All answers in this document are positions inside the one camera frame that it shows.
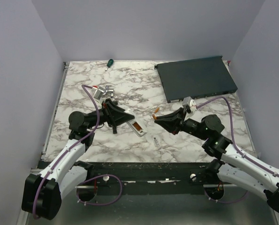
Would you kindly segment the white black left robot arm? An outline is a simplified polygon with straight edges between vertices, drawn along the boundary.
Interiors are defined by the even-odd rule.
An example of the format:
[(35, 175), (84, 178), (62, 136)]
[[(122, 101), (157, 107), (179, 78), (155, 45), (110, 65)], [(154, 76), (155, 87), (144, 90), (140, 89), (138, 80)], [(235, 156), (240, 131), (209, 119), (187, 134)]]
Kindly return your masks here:
[(68, 121), (71, 132), (63, 150), (39, 174), (30, 174), (25, 180), (21, 208), (35, 218), (52, 220), (63, 199), (78, 183), (89, 185), (93, 181), (93, 173), (75, 162), (91, 146), (95, 130), (107, 123), (116, 133), (117, 126), (135, 122), (136, 116), (130, 109), (106, 99), (101, 109), (72, 112)]

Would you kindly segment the white remote control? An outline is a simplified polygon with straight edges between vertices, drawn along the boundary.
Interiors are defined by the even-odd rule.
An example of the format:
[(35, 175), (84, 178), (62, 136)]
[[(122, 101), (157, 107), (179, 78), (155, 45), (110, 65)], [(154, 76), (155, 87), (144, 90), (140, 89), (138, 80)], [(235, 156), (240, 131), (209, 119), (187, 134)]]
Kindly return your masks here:
[(139, 117), (130, 108), (126, 109), (125, 113), (134, 116), (134, 119), (129, 120), (127, 124), (138, 137), (143, 137), (148, 133), (147, 127), (145, 126), (144, 122), (140, 120)]

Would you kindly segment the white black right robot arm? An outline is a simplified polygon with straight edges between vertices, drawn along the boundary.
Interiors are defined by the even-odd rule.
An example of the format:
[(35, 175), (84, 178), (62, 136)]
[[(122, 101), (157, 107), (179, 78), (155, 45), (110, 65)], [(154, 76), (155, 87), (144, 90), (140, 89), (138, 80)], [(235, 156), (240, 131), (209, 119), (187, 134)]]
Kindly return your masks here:
[(224, 126), (217, 115), (207, 115), (197, 122), (186, 119), (185, 110), (179, 108), (168, 115), (155, 117), (154, 122), (173, 135), (183, 131), (204, 141), (204, 151), (217, 163), (205, 172), (209, 183), (221, 180), (235, 184), (266, 200), (279, 213), (279, 169), (250, 155), (223, 136)]

